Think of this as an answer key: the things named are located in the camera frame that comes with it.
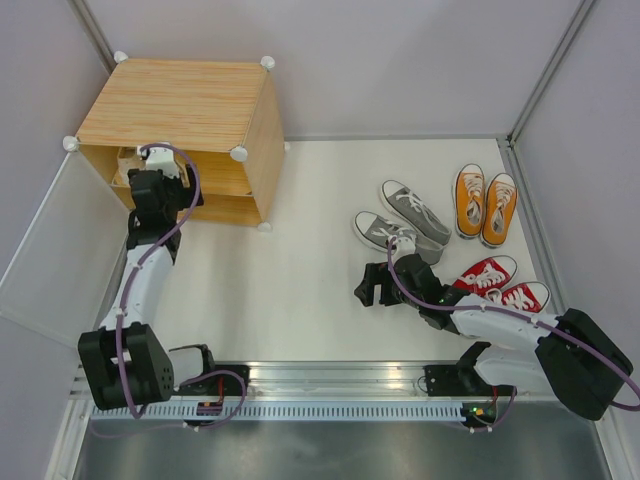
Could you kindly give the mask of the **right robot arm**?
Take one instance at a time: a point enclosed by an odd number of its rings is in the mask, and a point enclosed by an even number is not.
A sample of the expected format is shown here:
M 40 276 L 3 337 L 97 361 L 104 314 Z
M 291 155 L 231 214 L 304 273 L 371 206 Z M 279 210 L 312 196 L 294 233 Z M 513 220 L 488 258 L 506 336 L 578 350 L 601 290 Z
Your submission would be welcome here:
M 490 257 L 451 284 L 441 282 L 417 254 L 369 263 L 354 295 L 365 307 L 407 305 L 432 328 L 472 340 L 450 365 L 427 365 L 430 396 L 554 396 L 587 420 L 610 407 L 638 410 L 616 400 L 623 387 L 639 390 L 633 365 L 586 313 L 544 311 L 540 282 L 506 285 L 515 274 L 509 257 Z

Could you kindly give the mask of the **beige canvas shoe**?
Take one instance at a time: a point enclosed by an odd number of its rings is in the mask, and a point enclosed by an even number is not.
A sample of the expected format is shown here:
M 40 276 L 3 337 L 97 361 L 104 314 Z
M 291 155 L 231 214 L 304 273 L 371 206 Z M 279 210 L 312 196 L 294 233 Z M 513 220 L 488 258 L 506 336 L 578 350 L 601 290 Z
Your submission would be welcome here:
M 176 168 L 179 172 L 179 178 L 182 182 L 182 185 L 185 188 L 188 188 L 191 185 L 191 181 L 189 180 L 188 176 L 188 164 L 180 159 L 174 159 L 174 163 L 176 164 Z
M 113 183 L 115 185 L 128 186 L 130 170 L 141 170 L 144 162 L 137 153 L 135 147 L 120 147 L 116 156 L 117 169 L 114 174 Z

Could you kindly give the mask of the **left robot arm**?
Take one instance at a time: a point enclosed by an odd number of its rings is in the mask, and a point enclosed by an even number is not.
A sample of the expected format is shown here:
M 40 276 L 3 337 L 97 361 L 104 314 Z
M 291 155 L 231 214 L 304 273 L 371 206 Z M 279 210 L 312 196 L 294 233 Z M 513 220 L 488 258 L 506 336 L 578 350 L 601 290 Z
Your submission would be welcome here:
M 78 341 L 90 392 L 102 411 L 128 408 L 139 417 L 147 405 L 172 396 L 173 365 L 150 322 L 177 259 L 178 215 L 204 204 L 197 173 L 190 166 L 186 172 L 188 185 L 160 170 L 128 173 L 134 208 L 128 216 L 121 283 L 98 328 Z

